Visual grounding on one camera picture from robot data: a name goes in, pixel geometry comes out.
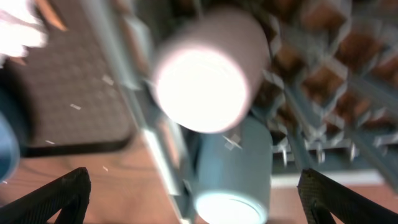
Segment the white tissue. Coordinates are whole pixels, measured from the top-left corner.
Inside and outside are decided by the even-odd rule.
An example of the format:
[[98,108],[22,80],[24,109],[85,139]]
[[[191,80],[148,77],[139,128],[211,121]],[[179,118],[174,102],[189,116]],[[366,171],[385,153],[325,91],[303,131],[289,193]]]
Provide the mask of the white tissue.
[[1,0],[1,64],[28,55],[28,48],[46,46],[48,35],[33,0]]

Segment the dark blue plate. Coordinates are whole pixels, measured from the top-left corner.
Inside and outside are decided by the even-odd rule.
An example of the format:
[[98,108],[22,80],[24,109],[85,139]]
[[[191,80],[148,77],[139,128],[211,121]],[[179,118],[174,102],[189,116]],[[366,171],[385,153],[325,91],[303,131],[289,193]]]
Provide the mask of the dark blue plate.
[[18,109],[1,90],[1,182],[10,178],[20,159]]

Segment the light blue cup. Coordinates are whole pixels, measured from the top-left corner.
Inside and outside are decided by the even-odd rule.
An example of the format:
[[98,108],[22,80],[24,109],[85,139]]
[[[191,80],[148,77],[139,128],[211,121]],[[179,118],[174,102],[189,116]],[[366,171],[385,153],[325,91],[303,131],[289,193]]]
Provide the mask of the light blue cup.
[[272,137],[258,120],[242,123],[239,147],[222,134],[203,137],[194,206],[207,223],[265,223],[269,214]]

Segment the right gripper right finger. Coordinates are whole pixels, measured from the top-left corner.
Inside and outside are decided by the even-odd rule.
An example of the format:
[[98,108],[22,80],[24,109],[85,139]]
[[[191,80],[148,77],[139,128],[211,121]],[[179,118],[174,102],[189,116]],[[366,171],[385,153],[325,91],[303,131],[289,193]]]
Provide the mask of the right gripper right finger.
[[397,214],[313,169],[304,169],[297,186],[308,223],[397,223]]

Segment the pink cup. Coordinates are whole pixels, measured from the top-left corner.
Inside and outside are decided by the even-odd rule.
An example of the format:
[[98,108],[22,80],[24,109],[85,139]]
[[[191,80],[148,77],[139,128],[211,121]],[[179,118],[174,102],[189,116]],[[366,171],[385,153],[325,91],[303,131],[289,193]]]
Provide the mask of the pink cup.
[[152,72],[152,95],[179,125],[220,133],[244,118],[270,55],[260,23],[237,7],[217,7],[169,40]]

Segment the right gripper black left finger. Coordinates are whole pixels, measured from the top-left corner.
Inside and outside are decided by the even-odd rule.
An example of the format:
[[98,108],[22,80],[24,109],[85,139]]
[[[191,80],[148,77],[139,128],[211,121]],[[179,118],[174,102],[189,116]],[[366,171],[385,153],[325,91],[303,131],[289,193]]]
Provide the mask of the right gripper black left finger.
[[90,202],[91,180],[86,167],[79,167],[41,188],[1,207],[1,223],[79,223]]

